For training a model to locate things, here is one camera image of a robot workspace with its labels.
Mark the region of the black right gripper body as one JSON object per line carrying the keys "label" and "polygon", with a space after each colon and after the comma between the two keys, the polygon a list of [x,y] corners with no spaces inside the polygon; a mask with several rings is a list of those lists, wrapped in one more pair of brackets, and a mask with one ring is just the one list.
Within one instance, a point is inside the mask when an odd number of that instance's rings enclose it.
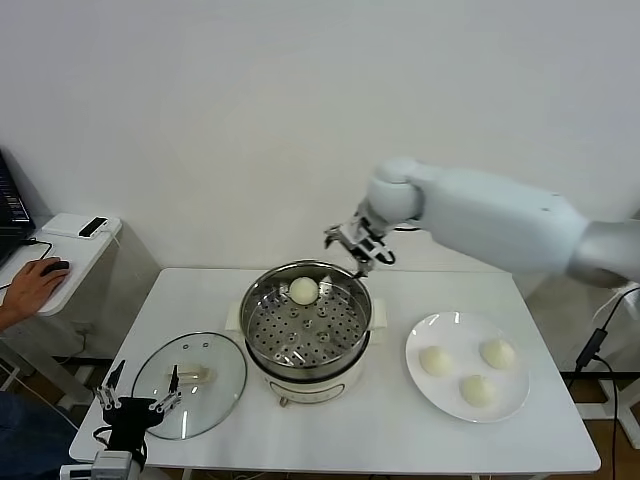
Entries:
{"label": "black right gripper body", "polygon": [[349,251],[359,260],[387,260],[388,248],[369,220],[356,212],[349,221]]}

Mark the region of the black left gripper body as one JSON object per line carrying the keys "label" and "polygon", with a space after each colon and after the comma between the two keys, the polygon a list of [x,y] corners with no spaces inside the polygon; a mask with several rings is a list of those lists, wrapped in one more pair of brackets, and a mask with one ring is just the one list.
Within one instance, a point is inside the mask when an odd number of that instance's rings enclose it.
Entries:
{"label": "black left gripper body", "polygon": [[111,427],[108,448],[141,453],[146,431],[160,424],[160,413],[153,398],[120,397],[119,408],[103,412],[104,422]]}

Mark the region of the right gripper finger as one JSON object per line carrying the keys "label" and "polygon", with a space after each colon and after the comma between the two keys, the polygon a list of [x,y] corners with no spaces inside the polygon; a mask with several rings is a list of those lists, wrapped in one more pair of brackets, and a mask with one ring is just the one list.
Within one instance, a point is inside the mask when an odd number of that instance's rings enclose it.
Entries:
{"label": "right gripper finger", "polygon": [[374,267],[374,260],[367,251],[361,249],[353,249],[352,257],[356,261],[356,272],[353,274],[355,278],[365,278],[369,275]]}
{"label": "right gripper finger", "polygon": [[344,249],[351,248],[350,227],[346,224],[334,225],[324,231],[324,248],[328,249],[333,243],[338,243]]}

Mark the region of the person's bare hand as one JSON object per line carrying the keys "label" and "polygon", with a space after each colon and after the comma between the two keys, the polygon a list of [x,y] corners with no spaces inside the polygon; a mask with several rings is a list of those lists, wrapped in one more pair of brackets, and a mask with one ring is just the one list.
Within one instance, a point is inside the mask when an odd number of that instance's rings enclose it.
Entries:
{"label": "person's bare hand", "polygon": [[35,315],[45,305],[69,274],[68,269],[43,274],[59,261],[59,257],[30,261],[14,276],[1,304],[2,329]]}

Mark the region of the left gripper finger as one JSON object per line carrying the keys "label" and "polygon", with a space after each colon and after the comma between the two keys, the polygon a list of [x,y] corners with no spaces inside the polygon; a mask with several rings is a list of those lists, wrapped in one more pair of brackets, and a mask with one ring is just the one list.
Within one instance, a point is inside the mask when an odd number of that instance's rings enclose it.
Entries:
{"label": "left gripper finger", "polygon": [[121,360],[117,367],[109,373],[106,382],[96,389],[96,398],[103,410],[112,410],[120,406],[116,395],[116,388],[125,366],[125,361]]}
{"label": "left gripper finger", "polygon": [[155,411],[156,413],[166,413],[167,411],[174,409],[181,401],[181,392],[178,390],[178,386],[178,365],[174,364],[170,375],[168,393],[160,400],[154,401],[149,406],[149,410]]}

